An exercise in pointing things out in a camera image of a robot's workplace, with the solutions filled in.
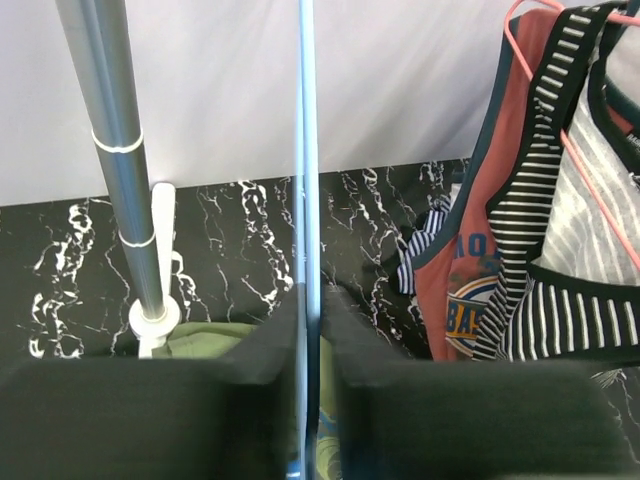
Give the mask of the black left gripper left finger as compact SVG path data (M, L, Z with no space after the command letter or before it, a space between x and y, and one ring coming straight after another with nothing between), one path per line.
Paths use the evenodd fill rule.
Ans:
M207 360L26 361L1 373L5 479L282 479L298 294Z

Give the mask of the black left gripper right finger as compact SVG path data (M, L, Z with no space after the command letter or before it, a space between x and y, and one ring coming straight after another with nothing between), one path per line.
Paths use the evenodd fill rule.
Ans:
M347 479L635 479L585 363L415 360L324 294Z

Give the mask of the light blue wire hanger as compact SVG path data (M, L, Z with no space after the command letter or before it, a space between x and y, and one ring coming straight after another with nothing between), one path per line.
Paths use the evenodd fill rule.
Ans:
M300 477L316 477L320 406L322 281L314 11L298 2L296 161L293 177L295 289L297 294L297 422Z

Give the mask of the black white striped tank top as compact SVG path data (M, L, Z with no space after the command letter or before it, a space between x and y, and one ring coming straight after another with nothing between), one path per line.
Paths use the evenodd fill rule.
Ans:
M586 281L535 265L551 217L565 154L581 163L567 133L611 13L606 2L564 13L560 33L531 87L523 141L488 222L502 261L478 323L476 361L588 359L639 362L639 283Z

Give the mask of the green graphic tank top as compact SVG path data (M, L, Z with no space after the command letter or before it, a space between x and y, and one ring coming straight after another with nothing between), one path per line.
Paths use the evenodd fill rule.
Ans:
M257 325L226 322L188 322L175 328L166 343L152 351L154 358L217 358L249 335ZM332 347L320 338L320 408L316 436L316 478L342 479Z

